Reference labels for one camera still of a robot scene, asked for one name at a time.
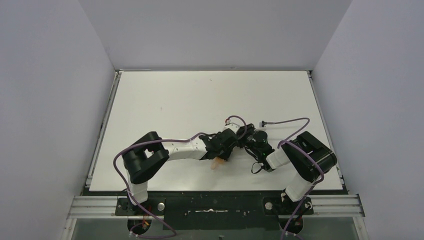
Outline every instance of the gray wall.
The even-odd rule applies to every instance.
[[[352,0],[79,0],[116,69],[311,70]]]
[[[353,0],[313,71],[372,240],[424,236],[424,1]]]
[[[0,238],[60,238],[114,69],[77,0],[0,1]]]

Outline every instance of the robotic arm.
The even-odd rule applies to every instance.
[[[155,131],[151,131],[134,143],[161,140]],[[305,131],[291,140],[304,150],[327,173],[337,163],[334,153],[312,134]],[[129,192],[139,202],[148,199],[148,180],[150,180],[167,161],[178,159],[215,159],[227,161],[234,147],[244,148],[261,166],[261,170],[273,170],[292,163],[297,170],[286,196],[299,201],[319,178],[317,168],[297,149],[288,144],[274,149],[268,143],[265,131],[255,129],[253,124],[239,126],[226,121],[222,131],[215,134],[199,134],[189,142],[157,142],[136,147],[122,155],[129,179]]]

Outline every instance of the purple cable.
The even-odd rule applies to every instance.
[[[306,120],[306,123],[301,128],[299,128],[297,131],[293,132],[290,136],[285,138],[285,140],[289,140],[294,135],[298,134],[300,131],[302,131],[304,128],[306,128],[306,126],[309,124],[309,122],[311,122],[311,119],[309,119],[309,117],[300,117],[300,118],[295,118],[295,119],[291,119],[291,120],[277,121],[277,122],[267,122],[266,121],[265,124],[270,124],[270,125],[286,124],[286,123],[291,123],[291,122],[295,122],[295,121],[299,121],[299,120]]]
[[[164,220],[162,220],[162,219],[160,219],[158,216],[156,216],[156,215],[154,215],[153,213],[151,213],[150,211],[148,211],[145,207],[143,207],[135,198],[134,198],[134,196],[133,195],[131,195],[131,193],[130,193],[130,191],[129,191],[129,189],[130,189],[130,185],[128,184],[128,181],[127,181],[127,179],[124,177],[124,175],[122,174],[122,172],[118,169],[118,166],[117,166],[117,160],[118,160],[118,158],[121,156],[121,155],[123,155],[123,154],[125,154],[125,153],[127,153],[127,152],[129,152],[129,151],[131,151],[131,150],[133,150],[133,149],[135,149],[135,148],[138,148],[138,147],[141,147],[141,146],[144,146],[144,145],[148,145],[148,144],[157,144],[157,143],[164,143],[164,142],[176,142],[176,143],[188,143],[188,142],[190,142],[191,140],[193,140],[193,139],[195,139],[195,138],[197,138],[199,135],[206,135],[206,133],[203,133],[203,132],[199,132],[199,133],[197,133],[196,135],[194,135],[193,137],[191,137],[191,138],[189,138],[189,139],[187,139],[187,140],[180,140],[180,139],[160,139],[160,140],[153,140],[153,141],[147,141],[147,142],[142,142],[142,143],[138,143],[138,144],[134,144],[134,145],[131,145],[131,146],[129,146],[129,147],[127,147],[127,148],[125,148],[124,150],[122,150],[122,151],[120,151],[116,156],[115,156],[115,158],[113,159],[113,167],[115,168],[115,170],[116,170],[116,172],[119,174],[119,176],[122,178],[122,180],[123,180],[123,182],[125,183],[125,186],[126,186],[126,189],[128,190],[127,192],[128,192],[128,196],[132,199],[132,201],[135,203],[135,204],[137,204],[137,206],[139,207],[139,208],[141,208],[141,210],[143,210],[145,213],[147,213],[148,215],[150,215],[150,216],[152,216],[154,219],[156,219],[156,220],[158,220],[159,222],[161,222],[165,227],[167,227],[169,230],[171,230],[172,232],[173,232],[173,234],[171,234],[171,235],[162,235],[162,236],[143,236],[143,235],[139,235],[138,237],[140,237],[140,238],[142,238],[142,239],[166,239],[166,238],[170,238],[170,237],[174,237],[174,236],[176,236],[177,235],[177,232],[175,231],[175,229],[173,229],[170,225],[168,225]],[[132,232],[133,231],[133,229],[135,228],[135,227],[137,227],[138,225],[134,225],[131,229],[130,229],[130,232]]]
[[[242,139],[242,137],[244,137],[246,135],[246,133],[248,132],[248,128],[247,128],[248,125],[246,124],[246,121],[241,116],[237,116],[237,115],[231,115],[231,116],[227,117],[225,121],[230,120],[230,118],[240,119],[243,122],[244,132],[240,137],[238,137],[238,139]]]
[[[281,140],[279,143],[278,143],[278,147],[280,147],[281,145],[283,145],[283,144],[288,144],[288,145],[290,145],[290,146],[292,146],[294,149],[296,149],[296,150],[298,150],[301,154],[303,154],[312,164],[313,164],[313,166],[318,170],[318,172],[319,172],[319,175],[321,176],[321,178],[318,180],[318,181],[316,181],[311,187],[310,187],[310,189],[303,195],[303,197],[302,197],[302,199],[299,201],[299,204],[297,205],[297,207],[294,209],[294,211],[293,211],[293,213],[290,215],[290,217],[288,218],[288,221],[287,221],[287,223],[285,224],[285,226],[284,226],[284,228],[283,228],[283,232],[282,232],[282,234],[281,234],[281,238],[280,238],[280,240],[283,240],[284,239],[284,235],[285,235],[285,233],[287,232],[287,233],[289,233],[288,231],[287,231],[287,227],[289,226],[289,223],[290,223],[290,221],[293,219],[293,217],[295,216],[295,214],[296,214],[296,212],[299,210],[299,208],[301,207],[301,205],[303,204],[303,202],[305,201],[305,199],[306,199],[306,197],[308,196],[308,194],[309,193],[311,193],[312,192],[312,190],[314,189],[314,187],[315,187],[315,185],[317,185],[317,184],[319,184],[319,183],[321,183],[323,180],[324,180],[324,172],[323,172],[323,170],[320,168],[320,166],[312,159],[312,157],[311,156],[309,156],[305,151],[303,151],[300,147],[298,147],[298,146],[296,146],[294,143],[292,143],[292,142],[290,142],[290,141],[288,141],[287,140],[287,138],[286,139],[284,139],[284,140]]]

